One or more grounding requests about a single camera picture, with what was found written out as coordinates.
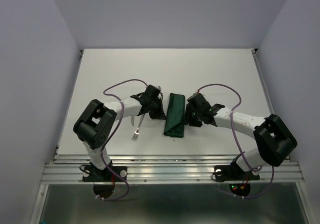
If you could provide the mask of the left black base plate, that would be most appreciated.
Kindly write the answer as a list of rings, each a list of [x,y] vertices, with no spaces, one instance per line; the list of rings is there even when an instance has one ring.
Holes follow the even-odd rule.
[[[81,165],[79,167],[82,172],[82,181],[83,182],[121,182],[126,180],[127,176],[127,167],[126,166],[114,166],[112,167],[113,172],[107,168],[104,170],[97,169],[93,165]]]

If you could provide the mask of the silver fork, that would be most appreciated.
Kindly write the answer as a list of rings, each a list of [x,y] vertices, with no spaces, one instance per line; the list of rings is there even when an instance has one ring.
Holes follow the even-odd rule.
[[[141,128],[141,124],[142,124],[142,122],[144,120],[144,117],[145,117],[145,115],[141,116],[139,124],[138,124],[138,127],[137,127],[137,129],[135,130],[135,132],[134,132],[134,134],[132,136],[132,141],[136,141],[138,139],[139,133],[140,133],[139,131],[140,131],[140,128]]]

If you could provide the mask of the silver table knife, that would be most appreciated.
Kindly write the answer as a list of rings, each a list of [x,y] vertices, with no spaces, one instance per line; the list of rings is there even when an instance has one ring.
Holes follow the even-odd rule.
[[[135,124],[135,123],[134,123],[134,122],[135,122],[135,116],[131,116],[130,120],[131,120],[131,121],[130,121],[130,122],[131,122],[131,125],[134,126],[134,124]]]

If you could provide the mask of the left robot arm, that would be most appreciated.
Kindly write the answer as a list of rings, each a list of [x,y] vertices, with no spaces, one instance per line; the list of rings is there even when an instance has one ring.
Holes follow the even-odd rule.
[[[115,102],[101,102],[93,99],[87,105],[73,127],[73,132],[83,142],[95,167],[94,175],[101,181],[111,176],[111,159],[106,151],[106,144],[113,137],[124,118],[139,116],[138,127],[145,115],[151,119],[164,120],[163,94],[159,86],[148,85],[144,92],[120,99],[114,94]]]

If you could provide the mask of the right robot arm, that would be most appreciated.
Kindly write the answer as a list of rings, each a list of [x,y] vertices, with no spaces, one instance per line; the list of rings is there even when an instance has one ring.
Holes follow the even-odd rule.
[[[240,144],[237,132],[255,140],[256,148],[241,151],[231,163],[230,173],[236,179],[267,164],[280,166],[297,147],[298,142],[277,115],[257,117],[234,112],[222,104],[212,106],[201,93],[189,97],[186,107],[185,120],[189,126],[201,127],[207,124],[230,129],[237,146]]]

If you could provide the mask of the dark green cloth napkin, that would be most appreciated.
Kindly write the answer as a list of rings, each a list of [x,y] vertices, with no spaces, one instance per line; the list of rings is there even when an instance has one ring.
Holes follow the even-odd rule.
[[[173,138],[183,138],[185,131],[186,99],[182,94],[170,93],[167,108],[164,135]]]

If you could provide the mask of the aluminium frame rail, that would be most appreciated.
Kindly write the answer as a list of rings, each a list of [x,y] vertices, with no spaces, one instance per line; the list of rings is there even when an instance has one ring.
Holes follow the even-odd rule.
[[[184,138],[164,136],[164,121],[145,118],[140,138],[124,119],[107,146],[126,182],[93,181],[80,171],[89,155],[73,125],[92,99],[110,103],[142,92],[140,80],[170,93],[202,93],[234,106],[251,124],[273,113],[252,49],[85,49],[58,149],[44,167],[31,223],[316,223],[298,163],[285,159],[250,177],[247,198],[220,182],[238,155],[230,118],[217,126],[186,126]]]

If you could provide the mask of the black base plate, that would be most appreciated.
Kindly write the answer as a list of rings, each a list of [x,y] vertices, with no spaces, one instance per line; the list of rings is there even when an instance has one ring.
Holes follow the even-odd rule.
[[[238,166],[234,165],[216,165],[211,175],[212,180],[216,182],[225,181],[243,181],[247,180],[260,180],[259,175],[254,175],[252,171],[244,172]]]
[[[114,166],[112,167],[113,172],[107,168],[104,170],[97,169],[93,165],[81,165],[79,167],[82,172],[82,181],[83,182],[121,182],[126,180],[127,176],[127,167],[126,166]]]

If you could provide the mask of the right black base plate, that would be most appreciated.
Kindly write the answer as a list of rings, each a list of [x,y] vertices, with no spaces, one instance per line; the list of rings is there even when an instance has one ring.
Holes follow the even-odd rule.
[[[216,182],[225,181],[243,181],[247,180],[260,180],[259,175],[254,175],[252,171],[244,172],[238,166],[234,165],[216,165],[211,175],[212,180]]]

